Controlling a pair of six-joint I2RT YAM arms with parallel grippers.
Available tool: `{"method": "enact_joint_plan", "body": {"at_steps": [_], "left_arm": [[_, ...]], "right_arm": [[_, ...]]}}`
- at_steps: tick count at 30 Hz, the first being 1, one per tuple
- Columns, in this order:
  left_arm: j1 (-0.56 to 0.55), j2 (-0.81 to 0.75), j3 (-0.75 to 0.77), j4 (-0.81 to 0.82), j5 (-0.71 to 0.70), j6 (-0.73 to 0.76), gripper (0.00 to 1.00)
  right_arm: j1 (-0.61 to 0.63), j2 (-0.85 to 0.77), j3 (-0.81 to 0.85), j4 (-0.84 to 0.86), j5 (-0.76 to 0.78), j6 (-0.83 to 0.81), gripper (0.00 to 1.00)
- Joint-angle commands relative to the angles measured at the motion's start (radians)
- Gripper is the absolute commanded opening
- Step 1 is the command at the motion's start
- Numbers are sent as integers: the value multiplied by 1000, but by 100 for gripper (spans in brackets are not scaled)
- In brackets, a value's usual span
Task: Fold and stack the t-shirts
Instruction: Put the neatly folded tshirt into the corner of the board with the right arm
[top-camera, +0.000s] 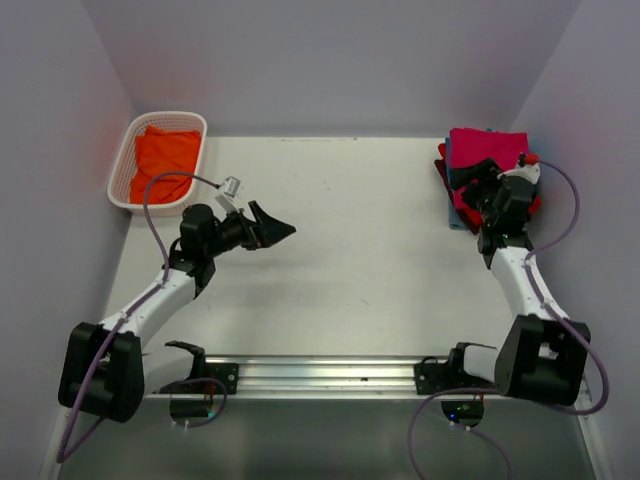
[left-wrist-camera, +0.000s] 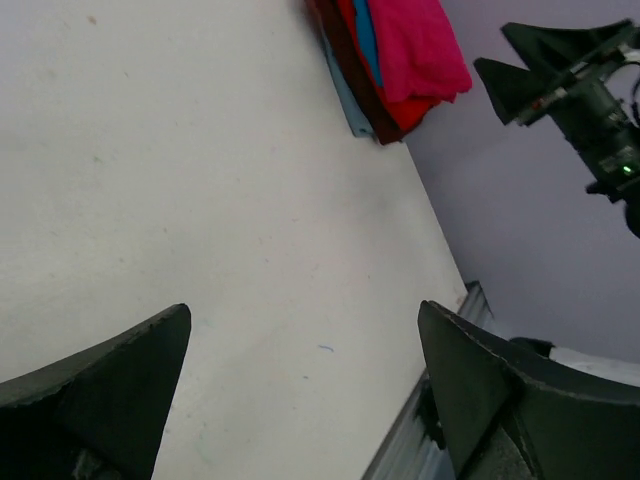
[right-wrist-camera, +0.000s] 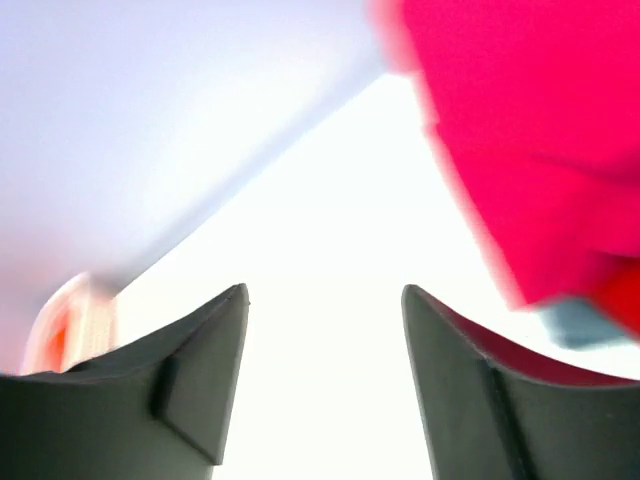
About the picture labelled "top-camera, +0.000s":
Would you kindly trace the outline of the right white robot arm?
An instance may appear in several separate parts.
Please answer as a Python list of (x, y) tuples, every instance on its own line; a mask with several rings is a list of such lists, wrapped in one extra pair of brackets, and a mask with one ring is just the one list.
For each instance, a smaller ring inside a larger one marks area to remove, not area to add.
[(568, 319), (537, 267), (528, 222), (539, 179), (533, 154), (521, 155), (508, 170), (487, 158), (450, 173), (451, 189), (481, 216), (478, 251), (501, 286), (513, 321), (500, 347), (458, 343), (445, 379), (461, 393), (484, 380), (506, 397), (569, 407), (579, 394), (590, 331)]

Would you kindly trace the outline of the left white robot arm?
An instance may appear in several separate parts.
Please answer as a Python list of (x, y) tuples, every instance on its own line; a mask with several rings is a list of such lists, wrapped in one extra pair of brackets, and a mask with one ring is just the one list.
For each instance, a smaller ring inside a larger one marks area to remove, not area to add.
[(216, 272), (215, 260), (235, 248), (270, 248), (296, 231), (268, 215), (257, 202), (246, 217), (240, 210), (218, 219), (206, 204), (182, 214), (179, 236), (166, 252), (161, 273), (118, 313), (97, 324), (82, 322), (69, 336), (58, 401), (76, 411), (124, 423), (144, 394), (177, 384), (185, 392), (201, 390), (208, 379), (203, 348), (169, 341), (164, 350), (178, 357), (155, 367), (143, 350), (184, 306), (195, 300)]

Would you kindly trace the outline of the crimson pink t shirt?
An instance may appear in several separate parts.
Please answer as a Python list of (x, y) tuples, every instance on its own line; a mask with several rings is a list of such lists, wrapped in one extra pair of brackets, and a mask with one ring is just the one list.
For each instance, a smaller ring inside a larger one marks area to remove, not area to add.
[(521, 153), (529, 151), (525, 132), (498, 132), (468, 127), (453, 128), (448, 136), (447, 174), (452, 168), (474, 165), (492, 158), (502, 170), (516, 166)]

